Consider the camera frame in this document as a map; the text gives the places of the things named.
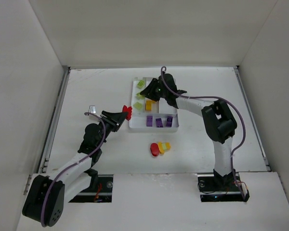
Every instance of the green block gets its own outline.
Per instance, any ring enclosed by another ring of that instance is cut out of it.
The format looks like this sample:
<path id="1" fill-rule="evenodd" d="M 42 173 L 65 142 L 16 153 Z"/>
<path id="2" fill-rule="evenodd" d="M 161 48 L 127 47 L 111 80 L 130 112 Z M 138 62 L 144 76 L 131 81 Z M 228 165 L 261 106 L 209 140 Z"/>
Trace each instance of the green block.
<path id="1" fill-rule="evenodd" d="M 133 107 L 136 108 L 137 110 L 141 110 L 143 105 L 139 102 L 136 102 L 136 103 L 134 103 Z"/>
<path id="2" fill-rule="evenodd" d="M 139 92 L 139 93 L 136 94 L 136 98 L 138 100 L 143 100 L 145 97 L 143 95 L 141 95 L 140 92 Z"/>
<path id="3" fill-rule="evenodd" d="M 145 82 L 143 80 L 140 80 L 139 83 L 137 84 L 137 88 L 141 89 L 145 85 Z"/>

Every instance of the wire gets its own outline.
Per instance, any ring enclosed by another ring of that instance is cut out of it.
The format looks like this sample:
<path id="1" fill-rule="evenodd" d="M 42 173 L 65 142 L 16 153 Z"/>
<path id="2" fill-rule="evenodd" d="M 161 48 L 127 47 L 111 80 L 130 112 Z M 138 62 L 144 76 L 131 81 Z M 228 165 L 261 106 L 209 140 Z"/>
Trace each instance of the wire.
<path id="1" fill-rule="evenodd" d="M 84 160 L 86 160 L 87 158 L 91 157 L 97 150 L 100 149 L 100 147 L 102 146 L 104 140 L 105 140 L 105 135 L 106 135 L 106 127 L 105 127 L 105 123 L 103 122 L 103 120 L 97 116 L 96 114 L 93 114 L 93 113 L 90 113 L 90 112 L 85 112 L 85 115 L 92 115 L 94 117 L 96 117 L 103 125 L 103 137 L 102 137 L 102 140 L 101 142 L 99 143 L 99 145 L 96 147 L 96 149 L 94 149 L 91 153 L 89 153 L 87 156 L 85 156 L 84 158 L 82 158 L 81 160 L 79 160 L 79 163 L 80 162 L 83 162 Z M 43 201 L 43 205 L 42 205 L 42 211 L 41 211 L 41 214 L 40 214 L 40 222 L 42 224 L 43 227 L 46 227 L 46 224 L 44 222 L 44 217 L 45 217 L 45 209 L 46 209 L 46 204 L 47 204 L 47 201 L 48 201 L 48 197 L 49 197 L 49 194 L 50 194 L 50 191 L 52 190 L 53 188 L 53 185 L 57 182 L 57 180 L 60 178 L 60 176 L 62 176 L 63 173 L 65 173 L 66 171 L 68 171 L 70 168 L 74 167 L 78 165 L 78 163 L 73 163 L 71 164 L 70 166 L 67 166 L 65 169 L 63 169 L 54 179 L 53 181 L 51 182 L 46 194 L 45 194 L 45 198 L 44 198 L 44 201 Z"/>
<path id="2" fill-rule="evenodd" d="M 234 149 L 232 149 L 231 153 L 230 153 L 230 166 L 231 166 L 231 171 L 232 171 L 232 175 L 233 175 L 233 178 L 234 178 L 234 181 L 235 183 L 238 185 L 237 183 L 237 179 L 236 179 L 236 172 L 233 168 L 233 153 L 238 149 L 240 148 L 244 141 L 245 141 L 245 138 L 246 138 L 246 128 L 245 128 L 245 123 L 244 123 L 244 120 L 243 120 L 243 117 L 241 115 L 241 113 L 239 112 L 239 110 L 231 103 L 229 102 L 228 100 L 222 98 L 222 97 L 219 97 L 219 96 L 185 96 L 185 95 L 179 95 L 177 94 L 176 92 L 174 92 L 173 90 L 170 89 L 170 87 L 168 87 L 168 85 L 166 84 L 166 81 L 164 79 L 164 73 L 163 72 L 166 72 L 167 68 L 165 66 L 162 66 L 161 69 L 160 69 L 160 76 L 161 76 L 161 79 L 165 85 L 165 87 L 167 88 L 167 90 L 169 90 L 172 94 L 178 96 L 178 97 L 182 97 L 182 98 L 186 98 L 186 99 L 218 99 L 218 100 L 223 100 L 225 101 L 227 104 L 229 104 L 234 110 L 235 112 L 237 113 L 237 115 L 239 116 L 240 118 L 240 121 L 241 121 L 241 124 L 242 124 L 242 127 L 243 127 L 243 138 L 242 138 L 242 141 L 241 143 L 235 147 Z M 243 199 L 245 199 L 245 195 L 243 193 L 243 190 L 239 187 L 239 190 L 240 190 L 240 193 L 243 197 Z"/>
<path id="3" fill-rule="evenodd" d="M 245 185 L 245 188 L 246 188 L 246 190 L 248 190 L 248 187 L 247 187 L 247 185 L 246 185 L 246 183 L 245 182 L 243 182 L 243 181 L 237 181 L 237 183 L 239 184 L 239 183 L 243 183 L 244 185 Z"/>
<path id="4" fill-rule="evenodd" d="M 95 198 L 93 200 L 93 202 L 96 201 L 96 199 L 98 198 L 98 194 L 100 193 L 100 191 L 102 190 L 102 184 L 100 183 L 98 186 L 97 186 L 97 192 L 96 192 L 96 195 L 95 195 Z"/>

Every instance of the red oval object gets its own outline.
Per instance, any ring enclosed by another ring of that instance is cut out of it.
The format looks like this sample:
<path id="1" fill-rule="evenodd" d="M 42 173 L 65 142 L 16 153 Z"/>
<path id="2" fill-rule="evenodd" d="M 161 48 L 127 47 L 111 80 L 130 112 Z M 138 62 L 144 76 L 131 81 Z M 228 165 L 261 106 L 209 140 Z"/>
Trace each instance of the red oval object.
<path id="1" fill-rule="evenodd" d="M 156 157 L 159 155 L 159 148 L 157 143 L 152 143 L 150 149 L 152 156 Z"/>

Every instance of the purple cable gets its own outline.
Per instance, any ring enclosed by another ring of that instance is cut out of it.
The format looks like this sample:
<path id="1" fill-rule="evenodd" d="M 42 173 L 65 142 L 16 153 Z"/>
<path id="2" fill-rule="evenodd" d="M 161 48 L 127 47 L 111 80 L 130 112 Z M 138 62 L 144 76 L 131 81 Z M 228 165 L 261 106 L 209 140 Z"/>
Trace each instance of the purple cable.
<path id="1" fill-rule="evenodd" d="M 244 141 L 245 141 L 245 138 L 246 138 L 246 128 L 245 128 L 245 123 L 244 123 L 244 120 L 243 120 L 243 117 L 242 117 L 241 113 L 239 112 L 239 110 L 238 110 L 231 102 L 229 102 L 228 100 L 226 100 L 226 99 L 224 99 L 224 98 L 222 98 L 222 97 L 219 97 L 219 96 L 185 96 L 185 95 L 179 95 L 179 94 L 177 94 L 176 92 L 174 92 L 173 90 L 171 90 L 170 87 L 168 87 L 168 85 L 167 85 L 166 82 L 165 82 L 164 75 L 163 75 L 163 74 L 164 74 L 163 71 L 166 72 L 166 70 L 167 70 L 167 68 L 166 68 L 165 66 L 162 66 L 161 69 L 160 69 L 160 76 L 161 76 L 161 78 L 162 78 L 162 81 L 163 81 L 165 87 L 166 87 L 172 94 L 174 94 L 174 95 L 176 95 L 176 96 L 178 96 L 178 97 L 182 97 L 182 98 L 186 98 L 186 99 L 194 99 L 194 100 L 195 100 L 195 99 L 218 99 L 218 100 L 223 100 L 223 101 L 225 101 L 227 104 L 229 104 L 229 105 L 235 110 L 235 112 L 237 113 L 237 115 L 239 116 L 240 121 L 241 121 L 241 123 L 242 123 L 242 127 L 243 127 L 243 138 L 242 138 L 241 143 L 240 143 L 237 147 L 235 147 L 235 148 L 231 151 L 231 153 L 230 153 L 230 166 L 231 166 L 231 171 L 232 171 L 233 178 L 234 178 L 234 180 L 235 180 L 235 184 L 236 184 L 236 186 L 239 188 L 240 193 L 241 193 L 243 199 L 245 199 L 245 195 L 244 195 L 244 193 L 243 193 L 243 190 L 241 189 L 241 187 L 239 186 L 239 184 L 238 184 L 238 182 L 237 182 L 236 172 L 235 172 L 235 170 L 234 170 L 234 168 L 233 168 L 233 153 L 235 152 L 235 150 L 237 150 L 239 147 L 241 147 L 241 146 L 243 145 L 243 143 L 244 143 Z"/>
<path id="2" fill-rule="evenodd" d="M 105 135 L 106 135 L 105 123 L 103 122 L 103 120 L 102 120 L 99 116 L 97 116 L 97 115 L 95 115 L 95 114 L 93 114 L 93 113 L 90 113 L 90 112 L 85 112 L 85 115 L 86 115 L 86 116 L 87 116 L 87 115 L 92 115 L 92 116 L 96 117 L 96 118 L 102 123 L 104 130 L 103 130 L 103 137 L 102 137 L 102 140 L 101 140 L 100 144 L 99 144 L 99 145 L 96 147 L 96 149 L 94 149 L 91 153 L 89 153 L 87 156 L 85 156 L 84 158 L 82 158 L 81 160 L 79 160 L 79 163 L 82 162 L 82 161 L 84 161 L 85 159 L 89 158 L 89 157 L 92 156 L 97 150 L 100 149 L 100 147 L 102 146 L 102 144 L 103 144 L 103 142 L 104 142 L 104 140 L 105 140 Z M 41 214 L 40 214 L 40 222 L 41 222 L 41 224 L 42 224 L 43 227 L 46 227 L 45 222 L 44 222 L 45 208 L 46 208 L 46 204 L 47 204 L 47 200 L 48 200 L 50 191 L 51 191 L 52 188 L 53 188 L 53 185 L 56 183 L 56 181 L 59 179 L 59 177 L 60 177 L 63 173 L 65 173 L 66 171 L 68 171 L 70 168 L 76 166 L 77 164 L 78 164 L 78 163 L 73 163 L 73 164 L 71 164 L 70 166 L 67 166 L 65 169 L 63 169 L 63 170 L 53 179 L 52 183 L 50 184 L 50 186 L 49 186 L 49 188 L 48 188 L 48 190 L 47 190 L 47 192 L 46 192 L 46 195 L 45 195 L 45 198 L 44 198 L 44 201 L 43 201 L 42 211 L 41 211 Z"/>

